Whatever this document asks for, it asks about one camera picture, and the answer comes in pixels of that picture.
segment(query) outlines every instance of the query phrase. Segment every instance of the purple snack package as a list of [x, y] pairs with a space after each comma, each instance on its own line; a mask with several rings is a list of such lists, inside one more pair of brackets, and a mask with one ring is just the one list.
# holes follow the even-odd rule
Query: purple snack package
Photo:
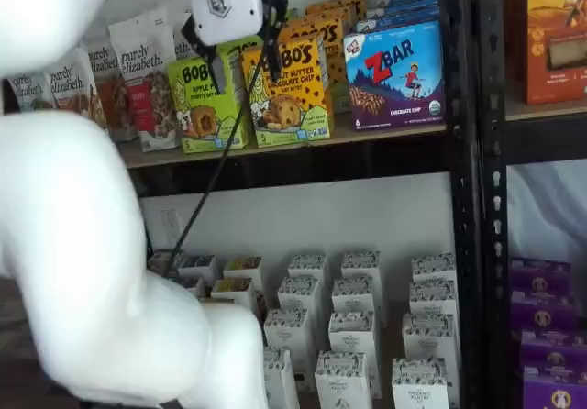
[[587, 374], [562, 367], [524, 367], [524, 409], [587, 407]]
[[572, 331], [576, 327], [575, 302], [572, 296], [512, 291], [510, 328]]
[[512, 258], [509, 282], [511, 290], [569, 294], [570, 264], [555, 260]]
[[587, 371], [587, 333], [559, 331], [522, 331], [522, 364], [569, 366]]

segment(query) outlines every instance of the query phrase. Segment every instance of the bobo's oat bar box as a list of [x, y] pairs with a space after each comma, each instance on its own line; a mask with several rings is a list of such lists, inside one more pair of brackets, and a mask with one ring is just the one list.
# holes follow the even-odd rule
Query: bobo's oat bar box
[[328, 0], [319, 3], [314, 3], [305, 8], [307, 15], [321, 12], [322, 10], [328, 10], [330, 8], [337, 8], [342, 6], [355, 6], [357, 11], [357, 18], [363, 19], [365, 17], [365, 11], [367, 10], [367, 0]]
[[[188, 58], [168, 68], [169, 83], [177, 120], [182, 130], [182, 148], [186, 154], [224, 149], [237, 121], [238, 111], [245, 105], [245, 89], [238, 50], [220, 51], [218, 58], [224, 71], [224, 86], [218, 94], [207, 63], [201, 58]], [[248, 114], [238, 125], [232, 148], [249, 143]]]
[[[241, 55], [248, 88], [260, 53], [257, 47]], [[334, 120], [322, 35], [280, 42], [279, 53], [279, 82], [264, 64], [249, 97], [259, 147], [329, 138]]]
[[299, 38], [305, 35], [321, 34], [327, 52], [328, 79], [334, 104], [334, 113], [349, 111], [349, 81], [342, 39], [349, 33], [349, 25], [343, 10], [329, 10], [324, 13], [288, 21], [280, 33], [280, 39]]
[[437, 21], [348, 35], [344, 49], [356, 129], [443, 122]]

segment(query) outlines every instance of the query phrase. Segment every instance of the white box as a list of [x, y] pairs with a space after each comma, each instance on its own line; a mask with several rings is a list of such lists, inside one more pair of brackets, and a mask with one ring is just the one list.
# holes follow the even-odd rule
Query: white box
[[410, 312], [454, 316], [457, 355], [460, 364], [459, 303], [455, 282], [433, 278], [410, 283]]
[[214, 255], [189, 256], [178, 266], [177, 271], [183, 278], [203, 279], [205, 285], [210, 288], [222, 277], [218, 259]]
[[295, 384], [298, 391], [303, 392], [316, 390], [314, 381], [316, 351], [311, 325], [310, 315], [304, 308], [295, 310], [272, 308], [263, 326], [268, 346], [289, 349]]
[[442, 278], [457, 284], [457, 262], [452, 253], [412, 258], [412, 276], [414, 281]]
[[450, 386], [449, 400], [460, 407], [460, 365], [453, 315], [406, 314], [402, 323], [405, 356], [409, 359], [443, 359]]
[[317, 350], [327, 348], [327, 322], [322, 309], [322, 282], [314, 276], [286, 276], [277, 291], [281, 308], [305, 308], [310, 314]]
[[365, 354], [321, 352], [316, 387], [321, 409], [372, 409]]
[[259, 318], [257, 300], [250, 279], [219, 279], [214, 284], [210, 296], [213, 299], [231, 299], [235, 304], [248, 308]]
[[269, 409], [300, 409], [290, 351], [266, 348], [263, 353], [263, 369]]
[[392, 390], [401, 409], [449, 409], [447, 379], [433, 359], [393, 359]]
[[333, 351], [362, 352], [367, 359], [372, 398], [382, 398], [381, 351], [372, 311], [333, 313], [328, 334]]
[[373, 279], [375, 294], [375, 314], [387, 326], [387, 306], [382, 288], [381, 260], [379, 251], [362, 251], [346, 253], [342, 259], [342, 275], [366, 274]]
[[332, 305], [335, 313], [373, 311], [377, 316], [371, 276], [357, 275], [336, 279], [332, 289]]

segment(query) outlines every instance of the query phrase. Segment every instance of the snack bag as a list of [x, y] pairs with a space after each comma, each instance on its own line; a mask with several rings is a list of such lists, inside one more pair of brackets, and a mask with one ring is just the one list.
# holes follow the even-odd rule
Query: snack bag
[[29, 72], [8, 79], [17, 97], [20, 111], [38, 111], [55, 108], [55, 98], [42, 72]]
[[175, 61], [173, 31], [164, 7], [110, 26], [127, 85], [130, 113], [144, 152], [179, 146], [167, 65]]
[[137, 127], [128, 110], [127, 87], [106, 31], [100, 37], [87, 41], [85, 45], [110, 137], [115, 142], [136, 138]]
[[45, 77], [59, 109], [80, 114], [107, 131], [102, 102], [95, 86], [88, 52], [82, 47], [70, 50], [45, 71]]

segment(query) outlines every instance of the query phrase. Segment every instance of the purely elizabeth granola bag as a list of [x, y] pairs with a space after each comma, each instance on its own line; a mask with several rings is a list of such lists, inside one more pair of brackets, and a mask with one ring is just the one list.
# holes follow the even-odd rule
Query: purely elizabeth granola bag
[[95, 87], [88, 53], [82, 47], [70, 50], [45, 70], [45, 77], [59, 109], [80, 114], [107, 131], [102, 102]]
[[164, 7], [110, 26], [143, 151], [179, 146], [167, 65], [175, 61], [173, 30]]

